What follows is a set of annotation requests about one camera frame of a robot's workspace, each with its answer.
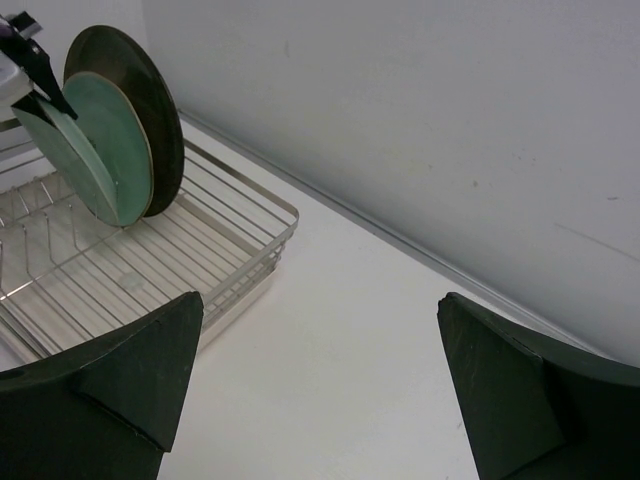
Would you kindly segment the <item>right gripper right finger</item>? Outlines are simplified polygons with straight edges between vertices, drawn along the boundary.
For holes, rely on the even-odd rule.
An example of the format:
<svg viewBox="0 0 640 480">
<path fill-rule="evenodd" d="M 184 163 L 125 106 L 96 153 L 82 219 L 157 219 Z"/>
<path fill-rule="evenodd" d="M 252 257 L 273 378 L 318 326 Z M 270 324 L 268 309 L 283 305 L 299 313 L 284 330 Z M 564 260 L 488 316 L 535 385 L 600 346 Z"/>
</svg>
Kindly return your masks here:
<svg viewBox="0 0 640 480">
<path fill-rule="evenodd" d="M 437 319 L 480 478 L 638 478 L 638 368 L 455 292 Z"/>
</svg>

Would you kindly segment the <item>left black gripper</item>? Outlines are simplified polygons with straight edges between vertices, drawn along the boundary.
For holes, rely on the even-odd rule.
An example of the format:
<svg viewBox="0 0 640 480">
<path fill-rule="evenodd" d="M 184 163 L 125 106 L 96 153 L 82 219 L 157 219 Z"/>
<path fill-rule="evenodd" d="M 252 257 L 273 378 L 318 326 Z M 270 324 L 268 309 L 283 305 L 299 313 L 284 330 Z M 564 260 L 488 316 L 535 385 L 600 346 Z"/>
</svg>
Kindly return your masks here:
<svg viewBox="0 0 640 480">
<path fill-rule="evenodd" d="M 1 35 L 1 53 L 4 52 L 17 63 L 21 63 L 34 87 L 39 87 L 59 112 L 76 120 L 78 115 L 62 94 L 53 74 L 49 55 L 33 39 L 41 30 L 41 25 L 27 11 L 8 15 L 7 34 Z M 12 107 L 26 111 L 24 100 L 34 100 L 35 93 L 34 90 Z"/>
</svg>

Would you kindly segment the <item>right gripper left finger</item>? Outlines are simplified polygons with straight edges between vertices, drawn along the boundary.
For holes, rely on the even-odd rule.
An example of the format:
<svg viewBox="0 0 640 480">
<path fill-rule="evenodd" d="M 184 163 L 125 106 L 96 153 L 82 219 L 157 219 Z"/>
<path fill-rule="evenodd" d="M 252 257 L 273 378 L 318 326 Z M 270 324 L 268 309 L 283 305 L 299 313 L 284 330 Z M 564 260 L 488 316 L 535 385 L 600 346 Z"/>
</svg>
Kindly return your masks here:
<svg viewBox="0 0 640 480">
<path fill-rule="evenodd" d="M 189 386 L 203 301 L 187 292 L 1 374 L 4 479 L 155 479 Z"/>
</svg>

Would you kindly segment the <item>brown plate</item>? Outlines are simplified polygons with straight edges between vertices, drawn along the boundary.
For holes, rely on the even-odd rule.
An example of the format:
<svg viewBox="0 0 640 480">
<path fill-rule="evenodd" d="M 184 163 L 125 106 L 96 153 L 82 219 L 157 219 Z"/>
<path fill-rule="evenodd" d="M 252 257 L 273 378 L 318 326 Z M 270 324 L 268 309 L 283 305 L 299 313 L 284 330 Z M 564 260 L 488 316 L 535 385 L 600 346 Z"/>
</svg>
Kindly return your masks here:
<svg viewBox="0 0 640 480">
<path fill-rule="evenodd" d="M 110 80 L 131 102 L 153 162 L 153 195 L 145 215 L 162 213 L 179 192 L 185 150 L 178 111 L 164 78 L 132 37 L 109 25 L 89 26 L 71 43 L 64 78 L 84 71 Z"/>
</svg>

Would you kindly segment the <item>green floral plate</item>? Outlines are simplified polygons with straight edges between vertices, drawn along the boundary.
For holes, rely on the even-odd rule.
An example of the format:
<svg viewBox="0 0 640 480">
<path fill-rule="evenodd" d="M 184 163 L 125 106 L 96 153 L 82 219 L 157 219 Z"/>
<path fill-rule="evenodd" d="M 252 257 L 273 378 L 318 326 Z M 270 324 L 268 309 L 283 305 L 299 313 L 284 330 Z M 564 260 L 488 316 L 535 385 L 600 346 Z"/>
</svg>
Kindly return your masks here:
<svg viewBox="0 0 640 480">
<path fill-rule="evenodd" d="M 94 72 L 66 80 L 63 93 L 109 172 L 116 193 L 117 225 L 129 226 L 146 213 L 153 195 L 153 162 L 146 133 L 125 93 Z"/>
<path fill-rule="evenodd" d="M 38 149 L 97 217 L 119 224 L 114 181 L 95 148 L 66 113 L 32 93 L 12 106 Z"/>
</svg>

